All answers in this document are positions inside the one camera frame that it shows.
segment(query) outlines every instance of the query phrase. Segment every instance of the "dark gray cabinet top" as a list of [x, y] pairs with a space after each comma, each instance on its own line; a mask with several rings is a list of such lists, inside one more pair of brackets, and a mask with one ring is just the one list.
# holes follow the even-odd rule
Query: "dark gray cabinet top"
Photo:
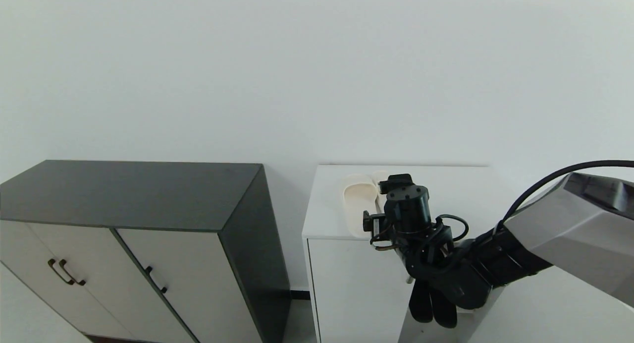
[[0, 219], [218, 231], [261, 164], [48, 160], [0, 184]]

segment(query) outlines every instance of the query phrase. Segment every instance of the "cable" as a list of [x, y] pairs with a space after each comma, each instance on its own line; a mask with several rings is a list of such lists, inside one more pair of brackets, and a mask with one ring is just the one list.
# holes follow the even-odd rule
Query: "cable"
[[629, 160], [600, 160], [600, 161], [582, 162], [582, 163], [578, 163], [576, 165], [564, 167], [563, 169], [560, 169], [558, 171], [555, 171], [555, 172], [551, 173], [548, 176], [545, 176], [544, 178], [539, 180], [537, 183], [533, 184], [529, 189], [527, 189], [524, 193], [522, 193], [521, 196], [519, 196], [519, 198], [516, 199], [516, 201], [513, 202], [513, 205], [511, 205], [511, 207], [509, 208], [509, 211], [507, 211], [507, 213], [504, 215], [504, 218], [501, 221], [499, 221], [498, 224], [495, 226], [493, 234], [495, 234], [495, 232], [500, 228], [500, 226], [502, 226], [504, 224], [504, 222], [508, 218], [510, 218], [517, 211], [517, 209], [522, 205], [522, 203], [524, 203], [526, 201], [526, 199], [528, 197], [530, 197], [531, 194], [537, 192], [537, 190], [539, 190], [539, 188], [542, 188], [544, 185], [546, 185], [546, 183], [548, 183], [551, 180], [554, 180], [554, 179], [556, 179], [556, 178], [558, 178], [560, 176], [569, 174], [571, 172], [580, 171], [580, 170], [584, 170], [584, 169], [593, 169], [595, 167], [630, 167], [630, 168], [634, 168], [634, 161], [629, 161]]
[[457, 217], [456, 215], [451, 215], [451, 214], [441, 214], [439, 216], [436, 217], [436, 222], [438, 224], [442, 223], [442, 219], [443, 218], [449, 218], [449, 219], [453, 219], [454, 221], [459, 221], [460, 223], [462, 223], [465, 226], [465, 230], [462, 232], [462, 234], [458, 235], [457, 237], [453, 238], [453, 241], [458, 241], [460, 239], [462, 239], [463, 237], [467, 236], [467, 233], [469, 232], [469, 224], [467, 224], [467, 221]]
[[378, 234], [371, 237], [370, 244], [372, 245], [377, 239], [379, 239], [379, 237], [381, 237], [381, 235], [387, 233], [387, 231], [390, 230], [393, 226], [394, 226], [394, 223], [391, 223], [390, 225], [387, 226], [387, 228], [383, 229], [382, 232], [379, 232]]
[[375, 245], [373, 245], [373, 246], [374, 246], [374, 250], [376, 250], [378, 252], [387, 252], [387, 250], [394, 250], [396, 248], [400, 248], [401, 247], [400, 245], [396, 245], [396, 244], [388, 245], [388, 246], [375, 246]]

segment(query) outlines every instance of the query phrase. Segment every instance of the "cabinet side panel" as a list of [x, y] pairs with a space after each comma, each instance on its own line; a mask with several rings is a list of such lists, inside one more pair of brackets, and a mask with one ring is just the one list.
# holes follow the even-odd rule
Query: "cabinet side panel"
[[321, 343], [398, 341], [414, 286], [398, 255], [360, 240], [309, 246]]
[[264, 167], [219, 236], [263, 342], [281, 342], [290, 285]]
[[315, 301], [315, 285], [313, 284], [313, 268], [311, 267], [310, 240], [303, 237], [302, 241], [304, 242], [304, 257], [306, 258], [306, 272], [308, 273], [308, 287], [310, 288], [315, 335], [317, 336], [317, 343], [321, 343], [321, 337], [319, 335], [319, 316], [317, 316], [317, 301]]

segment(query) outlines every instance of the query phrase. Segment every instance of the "floor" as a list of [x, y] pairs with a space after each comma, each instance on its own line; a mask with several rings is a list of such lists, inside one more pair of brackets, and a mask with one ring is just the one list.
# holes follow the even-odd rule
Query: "floor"
[[309, 300], [293, 300], [291, 303], [284, 343], [317, 343], [313, 309]]

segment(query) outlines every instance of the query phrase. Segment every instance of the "baseboard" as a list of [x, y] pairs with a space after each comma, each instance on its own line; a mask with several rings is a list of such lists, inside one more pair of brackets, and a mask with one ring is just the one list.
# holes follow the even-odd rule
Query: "baseboard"
[[311, 293], [310, 291], [299, 291], [298, 289], [292, 289], [290, 291], [290, 298], [293, 300], [310, 300]]

